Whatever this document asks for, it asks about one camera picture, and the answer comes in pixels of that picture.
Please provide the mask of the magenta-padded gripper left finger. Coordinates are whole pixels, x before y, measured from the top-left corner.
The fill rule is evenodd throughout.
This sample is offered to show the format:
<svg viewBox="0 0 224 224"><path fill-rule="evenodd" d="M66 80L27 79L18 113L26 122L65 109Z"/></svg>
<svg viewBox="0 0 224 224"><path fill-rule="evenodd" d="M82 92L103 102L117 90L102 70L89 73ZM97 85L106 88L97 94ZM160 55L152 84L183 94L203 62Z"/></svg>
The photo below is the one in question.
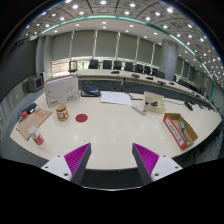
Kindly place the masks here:
<svg viewBox="0 0 224 224"><path fill-rule="evenodd" d="M66 155L56 155L42 169L79 185L91 155L91 144L87 143Z"/></svg>

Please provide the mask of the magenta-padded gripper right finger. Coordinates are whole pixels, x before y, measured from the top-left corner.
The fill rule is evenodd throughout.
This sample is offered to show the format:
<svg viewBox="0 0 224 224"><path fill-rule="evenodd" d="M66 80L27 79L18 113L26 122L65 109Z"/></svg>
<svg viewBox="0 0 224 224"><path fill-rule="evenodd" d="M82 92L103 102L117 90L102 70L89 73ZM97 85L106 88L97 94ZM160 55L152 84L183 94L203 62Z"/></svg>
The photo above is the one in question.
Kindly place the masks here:
<svg viewBox="0 0 224 224"><path fill-rule="evenodd" d="M167 155L158 155L155 152L134 143L132 154L135 158L142 183L147 185L164 178L182 169Z"/></svg>

